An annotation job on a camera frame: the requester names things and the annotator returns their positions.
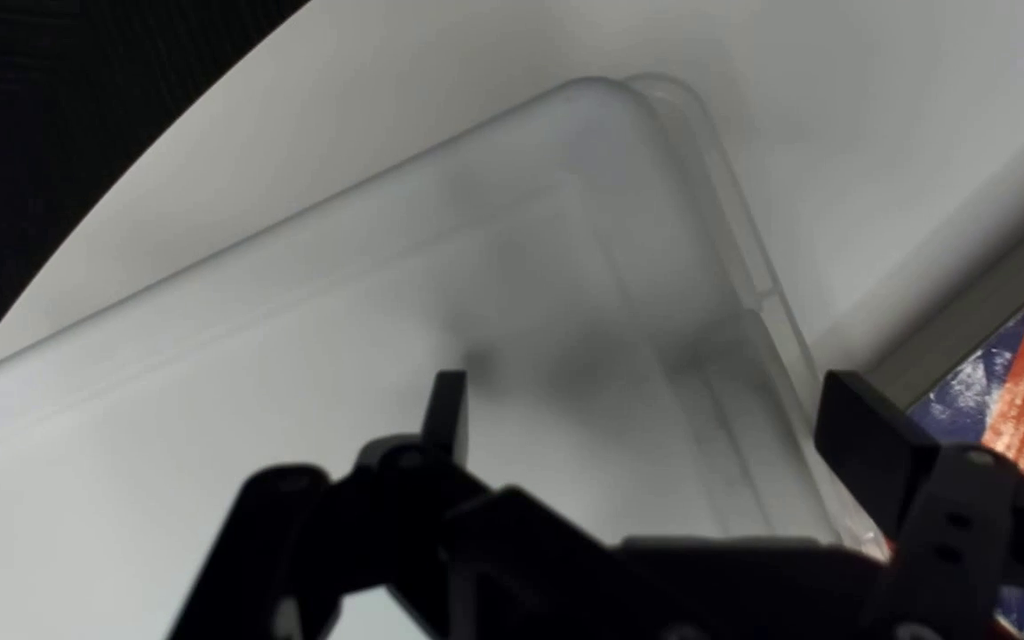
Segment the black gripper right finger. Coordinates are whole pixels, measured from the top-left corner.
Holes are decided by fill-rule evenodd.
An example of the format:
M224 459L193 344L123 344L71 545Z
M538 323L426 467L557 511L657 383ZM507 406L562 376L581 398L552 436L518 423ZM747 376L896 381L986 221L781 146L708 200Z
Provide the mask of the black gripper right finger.
M852 368L830 368L814 450L893 545L864 640L998 640L1024 591L1024 473L986 444L938 444Z

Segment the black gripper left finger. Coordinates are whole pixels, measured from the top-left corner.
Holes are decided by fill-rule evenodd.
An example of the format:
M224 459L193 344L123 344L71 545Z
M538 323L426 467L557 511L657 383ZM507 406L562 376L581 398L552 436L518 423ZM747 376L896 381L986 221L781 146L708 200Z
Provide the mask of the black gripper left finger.
M409 434L373 436L344 476L286 461L254 473L221 524L166 640L331 640L353 594L386 591L429 640L549 640L549 604L494 547L467 456L469 374L441 368Z

